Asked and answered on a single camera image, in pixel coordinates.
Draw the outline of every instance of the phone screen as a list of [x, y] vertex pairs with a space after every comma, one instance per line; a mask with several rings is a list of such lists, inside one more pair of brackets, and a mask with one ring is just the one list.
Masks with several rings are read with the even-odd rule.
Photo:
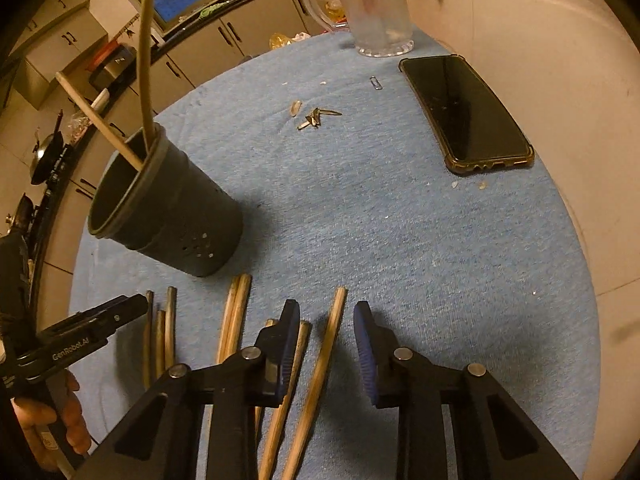
[[403, 59], [400, 69], [456, 160], [479, 162], [531, 152], [507, 109], [462, 57]]

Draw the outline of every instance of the pitcher handle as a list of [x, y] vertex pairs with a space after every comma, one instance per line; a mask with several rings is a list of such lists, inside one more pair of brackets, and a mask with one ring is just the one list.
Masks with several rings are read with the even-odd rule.
[[338, 32], [339, 30], [349, 30], [348, 23], [334, 23], [324, 11], [318, 5], [317, 0], [304, 0], [306, 4], [306, 10], [308, 10], [311, 17], [324, 27], [329, 32]]

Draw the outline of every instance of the black plastic cup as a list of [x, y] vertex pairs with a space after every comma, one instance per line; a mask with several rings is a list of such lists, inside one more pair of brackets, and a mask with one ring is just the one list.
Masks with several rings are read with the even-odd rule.
[[127, 143], [144, 165], [137, 172], [118, 154], [100, 181], [88, 229], [192, 276], [222, 267], [242, 235], [242, 212], [156, 124], [147, 155], [142, 131]]

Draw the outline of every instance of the phone case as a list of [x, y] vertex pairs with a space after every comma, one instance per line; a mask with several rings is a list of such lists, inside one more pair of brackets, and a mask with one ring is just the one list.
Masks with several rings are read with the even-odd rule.
[[[469, 70], [471, 70], [474, 76], [476, 76], [482, 82], [485, 88], [487, 88], [488, 92], [492, 95], [492, 97], [498, 101], [501, 107], [504, 108], [504, 105], [502, 104], [500, 99], [498, 99], [498, 96], [491, 90], [489, 85], [484, 82], [484, 80], [478, 75], [478, 73], [473, 69], [473, 67], [468, 63], [466, 63], [466, 60], [464, 57], [459, 56], [458, 54], [450, 54], [450, 56], [454, 56], [461, 59], [468, 66]], [[423, 100], [421, 95], [418, 94], [413, 83], [411, 82], [411, 79], [408, 77], [408, 75], [404, 70], [404, 64], [406, 62], [411, 62], [412, 59], [419, 59], [419, 58], [401, 59], [400, 63], [398, 64], [398, 68], [406, 78], [411, 89], [414, 91], [414, 94], [417, 97], [418, 102], [420, 103], [420, 107], [422, 108], [424, 115], [427, 117], [431, 127], [433, 128], [433, 132], [435, 133], [435, 137], [438, 141], [440, 151], [442, 152], [442, 155], [444, 157], [444, 163], [449, 171], [455, 174], [464, 175], [467, 173], [471, 173], [472, 171], [489, 171], [489, 170], [496, 170], [498, 168], [527, 167], [533, 164], [533, 161], [536, 158], [536, 153], [533, 149], [533, 146], [527, 140], [527, 138], [524, 136], [523, 133], [521, 133], [521, 135], [527, 145], [527, 151], [521, 155], [510, 156], [510, 157], [488, 158], [488, 159], [473, 160], [473, 161], [459, 160], [458, 158], [456, 158], [453, 155], [449, 147], [449, 143], [447, 142], [447, 139], [444, 137], [444, 134], [442, 133], [440, 126], [438, 126], [438, 123], [435, 121], [434, 117], [431, 115], [431, 111], [429, 110], [427, 103]]]

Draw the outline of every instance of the table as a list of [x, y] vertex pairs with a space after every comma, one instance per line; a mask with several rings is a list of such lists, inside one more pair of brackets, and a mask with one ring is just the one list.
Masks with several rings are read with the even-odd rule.
[[[445, 52], [420, 32], [415, 41], [409, 56]], [[233, 275], [254, 276], [244, 345], [287, 298], [298, 300], [314, 329], [278, 478], [334, 289], [344, 284], [348, 306], [300, 480], [394, 477], [396, 410], [375, 410], [360, 384], [358, 300], [432, 362], [485, 364], [581, 476], [600, 348], [570, 218], [540, 160], [527, 170], [449, 173], [398, 61], [358, 56], [348, 33], [327, 34], [244, 63], [159, 114], [169, 138], [241, 203], [238, 250], [199, 279], [85, 232], [71, 309], [147, 289], [164, 301], [174, 285], [178, 360], [200, 368], [212, 364]], [[318, 106], [344, 115], [299, 132], [303, 114], [289, 115], [296, 99], [304, 113]], [[142, 394], [142, 325], [72, 367], [99, 440]]]

